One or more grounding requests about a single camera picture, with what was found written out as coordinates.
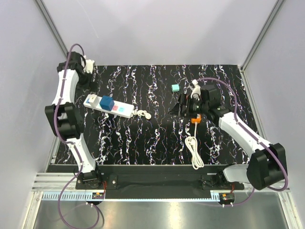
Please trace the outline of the teal small cube plug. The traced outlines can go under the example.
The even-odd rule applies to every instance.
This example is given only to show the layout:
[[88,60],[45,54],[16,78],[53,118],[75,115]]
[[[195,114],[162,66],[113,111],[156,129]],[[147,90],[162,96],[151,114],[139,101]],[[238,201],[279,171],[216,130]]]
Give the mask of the teal small cube plug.
[[172,84],[171,89],[172,89],[172,92],[178,92],[180,90],[180,87],[178,84]]

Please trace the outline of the orange power strip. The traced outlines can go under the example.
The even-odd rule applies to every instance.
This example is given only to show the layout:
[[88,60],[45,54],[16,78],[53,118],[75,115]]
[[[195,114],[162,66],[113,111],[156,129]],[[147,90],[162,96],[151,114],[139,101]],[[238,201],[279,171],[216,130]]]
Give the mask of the orange power strip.
[[191,123],[192,124],[199,124],[200,122],[201,122],[201,115],[200,114],[198,114],[195,118],[192,118],[191,119]]

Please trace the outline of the blue cube socket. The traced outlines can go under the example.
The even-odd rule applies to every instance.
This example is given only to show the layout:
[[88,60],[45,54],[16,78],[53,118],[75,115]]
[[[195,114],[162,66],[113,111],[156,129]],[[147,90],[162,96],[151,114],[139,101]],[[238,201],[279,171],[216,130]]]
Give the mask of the blue cube socket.
[[104,95],[101,98],[99,105],[103,110],[111,111],[115,103],[112,97]]

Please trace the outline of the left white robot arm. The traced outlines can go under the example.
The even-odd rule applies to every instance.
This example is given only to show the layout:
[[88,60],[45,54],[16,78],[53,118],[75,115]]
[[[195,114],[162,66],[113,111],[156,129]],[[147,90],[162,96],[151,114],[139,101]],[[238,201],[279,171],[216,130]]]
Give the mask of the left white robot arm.
[[51,105],[45,107],[45,114],[51,129],[72,152],[77,165],[77,189],[97,189],[103,177],[84,139],[84,119],[76,108],[76,90],[93,90],[92,81],[95,62],[78,52],[69,52],[67,60],[57,67],[59,84]]

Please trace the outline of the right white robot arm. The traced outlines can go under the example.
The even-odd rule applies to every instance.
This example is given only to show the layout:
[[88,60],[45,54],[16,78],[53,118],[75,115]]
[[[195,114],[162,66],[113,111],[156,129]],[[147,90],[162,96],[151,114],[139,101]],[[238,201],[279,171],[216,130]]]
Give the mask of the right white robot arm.
[[223,105],[221,94],[215,86],[199,86],[194,81],[190,88],[191,94],[180,94],[169,114],[190,118],[195,125],[199,116],[205,115],[230,135],[250,158],[248,164],[226,166],[211,179],[212,185],[227,189],[234,182],[240,182],[262,190],[271,188],[281,180],[288,181],[285,148],[280,143],[271,144],[263,139],[231,108]]

